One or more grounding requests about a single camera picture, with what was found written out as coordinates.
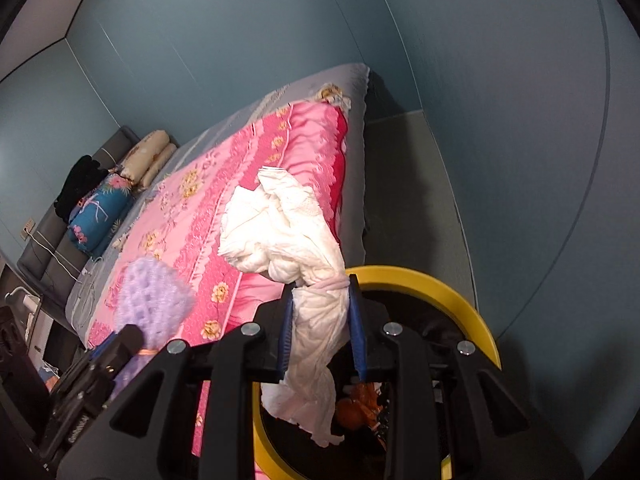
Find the blue floral folded quilt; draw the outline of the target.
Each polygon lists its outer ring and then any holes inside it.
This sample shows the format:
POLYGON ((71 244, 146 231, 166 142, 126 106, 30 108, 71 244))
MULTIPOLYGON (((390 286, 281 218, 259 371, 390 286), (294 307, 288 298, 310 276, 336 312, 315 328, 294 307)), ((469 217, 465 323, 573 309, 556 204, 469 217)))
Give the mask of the blue floral folded quilt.
POLYGON ((133 204, 132 183, 109 174, 72 211, 67 225, 70 241, 87 256, 98 258, 133 204))

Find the orange snack wrapper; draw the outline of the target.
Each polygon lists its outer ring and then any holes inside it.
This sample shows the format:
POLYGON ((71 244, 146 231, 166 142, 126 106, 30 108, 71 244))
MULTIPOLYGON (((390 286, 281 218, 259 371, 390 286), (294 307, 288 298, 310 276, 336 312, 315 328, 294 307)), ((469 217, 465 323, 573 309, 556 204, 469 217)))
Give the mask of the orange snack wrapper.
POLYGON ((355 431, 367 427, 372 431, 388 428, 388 408, 382 398, 382 385, 360 382, 347 387, 336 401, 334 418, 345 429, 355 431))

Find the grey padded headboard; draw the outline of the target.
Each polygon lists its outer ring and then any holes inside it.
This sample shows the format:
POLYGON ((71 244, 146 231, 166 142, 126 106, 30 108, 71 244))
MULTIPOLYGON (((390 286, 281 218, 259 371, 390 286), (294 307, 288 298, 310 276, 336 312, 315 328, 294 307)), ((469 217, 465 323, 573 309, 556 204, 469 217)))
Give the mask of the grey padded headboard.
MULTIPOLYGON (((93 155, 105 169, 114 168, 140 141, 127 126, 120 127, 93 155)), ((88 257, 67 235, 66 223, 51 205, 32 231, 17 269, 29 286, 61 309, 79 278, 88 257)))

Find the pink floral blanket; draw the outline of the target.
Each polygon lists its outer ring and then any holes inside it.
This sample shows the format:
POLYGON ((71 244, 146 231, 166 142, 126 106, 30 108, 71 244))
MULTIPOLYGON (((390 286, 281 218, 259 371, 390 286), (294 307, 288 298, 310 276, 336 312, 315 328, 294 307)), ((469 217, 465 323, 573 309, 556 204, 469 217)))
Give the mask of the pink floral blanket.
POLYGON ((297 101, 232 134, 161 180, 128 232, 87 332, 101 342, 125 323, 134 268, 154 258, 187 284, 187 314, 156 309, 160 333, 190 344, 219 339, 295 282, 293 348, 284 378, 266 393, 268 412, 308 432, 331 432, 329 362, 346 340, 347 294, 321 283, 345 272, 335 236, 346 165, 345 113, 328 101, 297 101))

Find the yellow rimmed black trash bin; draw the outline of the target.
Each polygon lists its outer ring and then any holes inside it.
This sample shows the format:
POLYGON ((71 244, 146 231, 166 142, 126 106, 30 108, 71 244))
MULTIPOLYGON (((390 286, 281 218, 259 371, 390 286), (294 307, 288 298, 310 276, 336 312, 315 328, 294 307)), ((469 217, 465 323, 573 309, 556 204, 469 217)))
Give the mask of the yellow rimmed black trash bin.
MULTIPOLYGON (((394 321, 407 322, 413 330, 424 327, 435 315, 462 331, 495 365, 501 364, 497 345, 484 318, 458 292, 419 271, 400 266, 353 266, 360 289, 375 299, 390 298, 384 306, 394 321)), ((299 479, 301 475, 285 463, 270 443, 262 422, 260 385, 253 385, 253 436, 255 472, 258 479, 299 479)))

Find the white desk lamp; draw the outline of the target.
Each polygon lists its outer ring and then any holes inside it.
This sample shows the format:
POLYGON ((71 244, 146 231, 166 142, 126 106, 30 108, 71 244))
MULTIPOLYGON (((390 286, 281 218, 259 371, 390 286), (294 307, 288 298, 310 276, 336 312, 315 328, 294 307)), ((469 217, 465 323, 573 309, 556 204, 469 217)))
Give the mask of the white desk lamp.
POLYGON ((4 295, 4 302, 11 308, 21 333, 27 337, 38 314, 39 298, 25 287, 17 286, 4 295))

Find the white tissue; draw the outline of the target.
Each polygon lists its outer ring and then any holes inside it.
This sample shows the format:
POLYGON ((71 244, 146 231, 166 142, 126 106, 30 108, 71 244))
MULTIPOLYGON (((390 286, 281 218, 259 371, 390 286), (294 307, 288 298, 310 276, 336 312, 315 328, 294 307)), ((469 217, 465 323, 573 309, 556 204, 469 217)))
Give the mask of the white tissue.
POLYGON ((294 286, 288 370, 277 384, 262 387, 262 405, 308 432, 316 445, 338 445, 329 364, 348 341, 349 279, 341 248, 312 188, 282 168, 262 167, 257 180, 257 188, 236 188, 228 201, 218 254, 244 274, 294 286))

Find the beige folded quilt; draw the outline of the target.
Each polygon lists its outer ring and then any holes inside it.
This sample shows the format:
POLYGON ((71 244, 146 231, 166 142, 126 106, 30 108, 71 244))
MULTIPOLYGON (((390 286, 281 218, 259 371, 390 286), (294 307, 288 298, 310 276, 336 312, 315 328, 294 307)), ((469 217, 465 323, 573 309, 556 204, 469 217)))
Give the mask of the beige folded quilt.
POLYGON ((129 151, 118 174, 139 188, 149 188, 175 151, 177 145, 165 130, 152 131, 129 151))

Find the black clothing pile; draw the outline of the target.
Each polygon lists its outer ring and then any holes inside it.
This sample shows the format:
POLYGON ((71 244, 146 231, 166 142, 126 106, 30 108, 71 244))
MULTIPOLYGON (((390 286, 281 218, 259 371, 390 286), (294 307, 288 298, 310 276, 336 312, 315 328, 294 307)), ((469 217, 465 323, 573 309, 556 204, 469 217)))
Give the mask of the black clothing pile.
POLYGON ((53 203, 55 214, 67 222, 82 198, 94 190, 108 175, 108 170, 90 155, 81 156, 67 175, 62 190, 53 203))

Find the purple foam fruit net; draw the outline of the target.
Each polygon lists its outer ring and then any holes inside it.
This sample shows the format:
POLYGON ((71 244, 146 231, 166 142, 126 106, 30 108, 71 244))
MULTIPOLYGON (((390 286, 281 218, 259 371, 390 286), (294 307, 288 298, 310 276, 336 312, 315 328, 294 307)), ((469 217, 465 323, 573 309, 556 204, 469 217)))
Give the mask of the purple foam fruit net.
POLYGON ((137 326, 143 344, 117 375, 112 400, 176 336, 193 306, 192 288, 171 266, 151 256, 137 258, 127 266, 117 294, 114 329, 119 332, 128 324, 137 326))

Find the grey striped bed sheet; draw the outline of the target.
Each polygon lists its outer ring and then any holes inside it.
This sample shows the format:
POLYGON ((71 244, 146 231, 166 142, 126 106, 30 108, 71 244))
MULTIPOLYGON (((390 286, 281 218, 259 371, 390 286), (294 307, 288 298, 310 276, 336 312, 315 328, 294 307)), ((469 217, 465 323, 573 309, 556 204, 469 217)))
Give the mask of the grey striped bed sheet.
POLYGON ((218 256, 220 222, 236 188, 254 190, 278 167, 314 191, 346 266, 363 264, 363 126, 369 70, 341 65, 274 90, 209 128, 171 156, 103 255, 87 264, 67 301, 80 339, 97 346, 114 330, 126 267, 152 256, 193 290, 178 333, 190 344, 250 320, 282 287, 243 274, 218 256))

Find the wall power socket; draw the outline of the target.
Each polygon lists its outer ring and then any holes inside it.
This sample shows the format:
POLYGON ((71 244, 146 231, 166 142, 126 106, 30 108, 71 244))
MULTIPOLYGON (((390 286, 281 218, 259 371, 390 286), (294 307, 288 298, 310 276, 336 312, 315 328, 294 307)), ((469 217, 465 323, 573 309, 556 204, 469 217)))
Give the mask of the wall power socket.
POLYGON ((28 240, 32 236, 32 231, 35 229, 36 222, 33 218, 29 218, 21 229, 21 238, 28 240))

